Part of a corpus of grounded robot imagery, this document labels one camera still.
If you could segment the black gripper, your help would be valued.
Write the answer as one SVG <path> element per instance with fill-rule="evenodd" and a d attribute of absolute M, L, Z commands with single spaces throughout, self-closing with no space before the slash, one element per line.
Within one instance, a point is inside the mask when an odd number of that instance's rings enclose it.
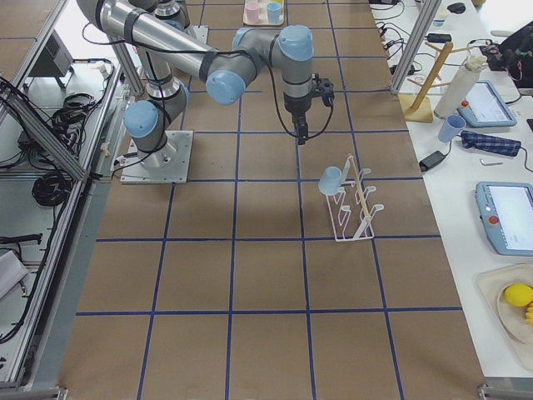
<path fill-rule="evenodd" d="M 311 95 L 307 94 L 298 98 L 284 93 L 283 99 L 285 109 L 291 114 L 297 136 L 297 144 L 304 145 L 309 138 L 306 112 L 311 108 Z"/>

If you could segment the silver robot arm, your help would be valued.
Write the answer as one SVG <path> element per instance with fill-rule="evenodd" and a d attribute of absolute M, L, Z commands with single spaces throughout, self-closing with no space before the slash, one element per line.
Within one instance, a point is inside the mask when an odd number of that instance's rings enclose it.
<path fill-rule="evenodd" d="M 288 133 L 300 144 L 308 140 L 306 112 L 315 88 L 313 36 L 308 27 L 290 25 L 278 33 L 241 28 L 232 49 L 221 51 L 183 32 L 179 20 L 158 17 L 162 9 L 158 1 L 80 1 L 77 5 L 101 32 L 138 50 L 149 98 L 127 110 L 125 125 L 144 168 L 166 166 L 177 153 L 166 130 L 188 100 L 173 68 L 200 79 L 208 95 L 221 105 L 238 100 L 263 68 L 280 70 L 284 107 L 294 125 Z"/>
<path fill-rule="evenodd" d="M 154 15 L 181 30 L 186 30 L 190 26 L 186 1 L 159 0 Z"/>

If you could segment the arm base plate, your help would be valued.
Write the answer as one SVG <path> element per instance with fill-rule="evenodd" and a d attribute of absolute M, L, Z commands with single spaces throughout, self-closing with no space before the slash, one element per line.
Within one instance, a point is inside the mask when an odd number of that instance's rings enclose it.
<path fill-rule="evenodd" d="M 198 42 L 203 45 L 207 45 L 209 27 L 205 25 L 193 26 L 190 25 L 185 29 L 185 33 L 195 38 Z"/>
<path fill-rule="evenodd" d="M 145 153 L 137 155 L 137 146 L 131 139 L 129 151 L 134 156 L 121 170 L 123 184 L 182 184 L 187 182 L 189 163 L 192 153 L 193 131 L 165 131 L 166 145 L 144 159 Z"/>

